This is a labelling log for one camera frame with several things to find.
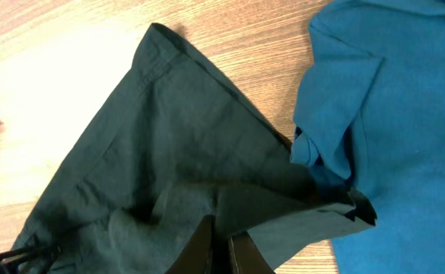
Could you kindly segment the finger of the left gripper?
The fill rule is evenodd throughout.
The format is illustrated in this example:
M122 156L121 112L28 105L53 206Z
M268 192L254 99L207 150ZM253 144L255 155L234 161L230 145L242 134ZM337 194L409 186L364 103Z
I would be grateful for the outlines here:
M0 253L0 274L47 274L60 253L59 246L31 246Z

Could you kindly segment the black shorts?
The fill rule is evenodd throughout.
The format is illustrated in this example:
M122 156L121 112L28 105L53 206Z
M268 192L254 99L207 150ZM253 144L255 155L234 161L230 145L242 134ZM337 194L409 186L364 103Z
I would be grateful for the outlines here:
M308 244L374 226L366 196L321 194L289 157L290 142L218 68L154 23L14 246L57 245L53 273L163 273L208 216L202 261L229 273L243 234L277 268Z

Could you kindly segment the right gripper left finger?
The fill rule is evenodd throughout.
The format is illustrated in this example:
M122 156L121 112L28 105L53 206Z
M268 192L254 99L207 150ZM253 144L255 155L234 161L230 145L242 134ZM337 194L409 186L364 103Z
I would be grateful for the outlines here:
M212 263L212 215L206 215L165 274L209 274Z

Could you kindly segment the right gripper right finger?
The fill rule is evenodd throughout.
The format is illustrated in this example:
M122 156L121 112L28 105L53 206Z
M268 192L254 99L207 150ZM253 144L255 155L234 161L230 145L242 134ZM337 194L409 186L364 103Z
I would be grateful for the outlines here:
M232 237L228 246L233 274L275 274L247 232Z

